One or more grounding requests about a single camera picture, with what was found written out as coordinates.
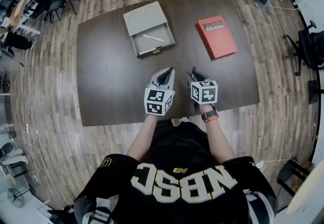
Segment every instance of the dark wooden table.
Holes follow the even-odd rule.
[[[143,2],[123,7],[78,27],[77,88],[84,126],[128,124],[144,120],[144,90],[153,74],[176,70],[176,95],[167,118],[194,115],[185,73],[197,70],[218,84],[218,110],[259,103],[250,45],[232,0],[158,0],[169,22],[175,47],[143,59],[135,56],[123,14]],[[238,52],[211,61],[195,27],[200,19],[222,15]]]

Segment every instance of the gray box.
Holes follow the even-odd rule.
[[[125,13],[124,19],[137,57],[157,53],[175,44],[168,21],[158,2]],[[164,42],[143,35],[162,39]]]

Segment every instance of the shoe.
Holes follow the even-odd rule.
[[[263,4],[261,3],[260,1],[256,1],[254,2],[254,5],[257,7],[257,8],[264,8],[265,6],[267,6],[266,4]]]
[[[28,52],[29,50],[31,50],[31,49],[35,46],[35,44],[36,44],[36,40],[37,40],[37,38],[34,38],[34,39],[32,40],[31,47],[30,47],[30,49],[27,49],[27,50],[26,50],[27,52]]]
[[[179,124],[181,124],[181,122],[189,122],[189,118],[188,117],[183,117],[179,119]]]

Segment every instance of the red wrist strap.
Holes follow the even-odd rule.
[[[216,120],[218,118],[219,118],[219,115],[214,115],[214,116],[212,116],[210,118],[205,119],[204,122],[205,123],[208,123],[208,122],[213,121],[213,120]]]

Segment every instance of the red book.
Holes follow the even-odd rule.
[[[212,60],[238,51],[222,16],[198,20],[196,27]]]

